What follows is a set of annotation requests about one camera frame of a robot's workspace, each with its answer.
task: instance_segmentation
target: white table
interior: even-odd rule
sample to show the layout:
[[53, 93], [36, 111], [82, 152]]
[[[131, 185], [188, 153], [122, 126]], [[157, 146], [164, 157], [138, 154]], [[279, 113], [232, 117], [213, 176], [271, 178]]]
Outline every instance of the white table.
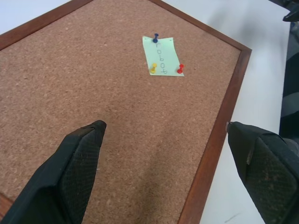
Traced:
[[[0, 34], [68, 0], [0, 1]], [[252, 49], [232, 121], [278, 133], [285, 75], [288, 13], [268, 0], [164, 0]], [[264, 224], [238, 177], [227, 140], [200, 224]]]

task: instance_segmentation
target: wooden frame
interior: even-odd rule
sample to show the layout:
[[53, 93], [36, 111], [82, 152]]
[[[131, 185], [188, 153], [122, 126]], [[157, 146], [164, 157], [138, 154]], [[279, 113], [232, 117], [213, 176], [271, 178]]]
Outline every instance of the wooden frame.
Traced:
[[[0, 50], [3, 50], [91, 1], [92, 0], [71, 0], [60, 7], [0, 35]], [[239, 90], [249, 62], [251, 49], [161, 0], [150, 1], [241, 51], [178, 221], [178, 224], [198, 224], [201, 219], [224, 139], [226, 137], [226, 122], [230, 121], [233, 114]], [[12, 201], [0, 194], [0, 204], [1, 218], [12, 205]]]

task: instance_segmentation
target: cork board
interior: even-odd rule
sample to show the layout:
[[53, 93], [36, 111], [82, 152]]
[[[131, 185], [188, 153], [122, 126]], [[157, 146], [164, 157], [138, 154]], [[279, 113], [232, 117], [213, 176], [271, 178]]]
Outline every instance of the cork board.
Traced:
[[[231, 79], [246, 69], [236, 69], [241, 49], [212, 32], [148, 0], [94, 0], [3, 49], [0, 191], [15, 199], [66, 134], [101, 119], [83, 223], [176, 223], [208, 140], [223, 127], [226, 118], [216, 118]], [[174, 37], [185, 77], [149, 75], [142, 36], [154, 33]]]

